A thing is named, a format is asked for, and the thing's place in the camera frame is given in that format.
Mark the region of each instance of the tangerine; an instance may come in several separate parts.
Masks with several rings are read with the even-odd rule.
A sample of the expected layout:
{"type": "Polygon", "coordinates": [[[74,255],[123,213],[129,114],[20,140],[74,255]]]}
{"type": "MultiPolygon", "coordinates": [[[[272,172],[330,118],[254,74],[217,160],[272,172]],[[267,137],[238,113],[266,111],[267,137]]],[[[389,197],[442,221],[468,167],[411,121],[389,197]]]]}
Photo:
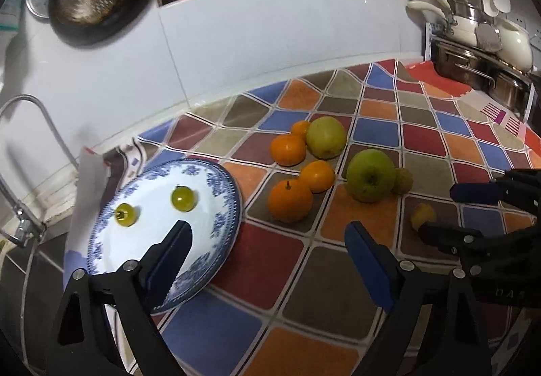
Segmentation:
{"type": "Polygon", "coordinates": [[[276,220],[295,223],[308,215],[313,201],[308,185],[298,179],[285,179],[272,187],[267,206],[276,220]]]}
{"type": "Polygon", "coordinates": [[[336,173],[328,162],[317,160],[304,167],[299,180],[304,182],[313,193],[321,193],[331,188],[336,179],[336,173]]]}
{"type": "Polygon", "coordinates": [[[310,121],[297,121],[291,126],[290,132],[292,135],[300,136],[302,140],[306,142],[306,133],[308,132],[309,127],[310,121]]]}
{"type": "Polygon", "coordinates": [[[306,157],[306,144],[298,135],[280,135],[272,139],[270,155],[284,167],[297,165],[306,157]]]}

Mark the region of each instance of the plate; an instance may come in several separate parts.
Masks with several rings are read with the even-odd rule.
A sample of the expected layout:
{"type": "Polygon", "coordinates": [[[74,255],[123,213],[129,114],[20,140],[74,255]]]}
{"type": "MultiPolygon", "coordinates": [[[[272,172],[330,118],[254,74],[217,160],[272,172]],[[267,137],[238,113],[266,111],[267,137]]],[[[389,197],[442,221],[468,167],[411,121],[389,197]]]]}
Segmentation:
{"type": "Polygon", "coordinates": [[[193,297],[218,272],[239,230],[241,207],[235,180],[221,165],[197,159],[163,163],[126,184],[102,209],[88,242],[88,272],[113,272],[126,260],[140,260],[184,220],[191,226],[193,244],[165,301],[152,314],[169,310],[193,297]],[[177,185],[196,193],[197,204],[189,212],[171,204],[177,185]],[[138,207],[139,218],[130,227],[115,221],[115,209],[123,202],[138,207]]]}

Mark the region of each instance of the metal faucet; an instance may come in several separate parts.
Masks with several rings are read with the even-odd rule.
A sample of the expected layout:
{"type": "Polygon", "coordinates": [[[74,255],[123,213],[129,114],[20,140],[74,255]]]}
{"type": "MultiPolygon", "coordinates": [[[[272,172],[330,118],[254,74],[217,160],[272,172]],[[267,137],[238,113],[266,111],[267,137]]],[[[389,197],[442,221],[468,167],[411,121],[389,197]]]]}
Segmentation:
{"type": "MultiPolygon", "coordinates": [[[[2,107],[0,107],[0,118],[2,117],[2,115],[4,114],[4,112],[9,106],[11,106],[12,104],[18,101],[30,101],[40,108],[41,113],[43,114],[45,121],[47,122],[47,125],[49,126],[49,129],[52,131],[53,136],[55,136],[56,142],[58,142],[59,146],[62,148],[62,151],[68,157],[69,161],[71,162],[71,165],[75,167],[75,170],[79,170],[79,165],[77,161],[75,160],[73,155],[70,153],[66,143],[60,137],[60,134],[58,133],[58,130],[56,130],[55,125],[52,123],[51,117],[49,116],[47,110],[45,109],[45,106],[35,96],[25,95],[25,94],[14,96],[9,101],[7,101],[2,107]]],[[[43,236],[45,235],[47,226],[45,225],[45,223],[41,222],[34,215],[34,213],[32,213],[32,211],[30,211],[30,209],[24,203],[22,203],[21,200],[17,199],[17,197],[14,195],[11,188],[7,185],[7,183],[5,182],[5,179],[3,178],[1,174],[0,174],[0,194],[2,194],[6,198],[11,208],[15,212],[15,215],[19,219],[19,225],[17,226],[17,229],[15,230],[14,235],[8,234],[2,228],[0,228],[0,234],[2,234],[9,241],[15,243],[15,245],[20,246],[20,247],[26,246],[26,243],[31,235],[34,235],[34,237],[37,240],[41,240],[43,236]]]]}

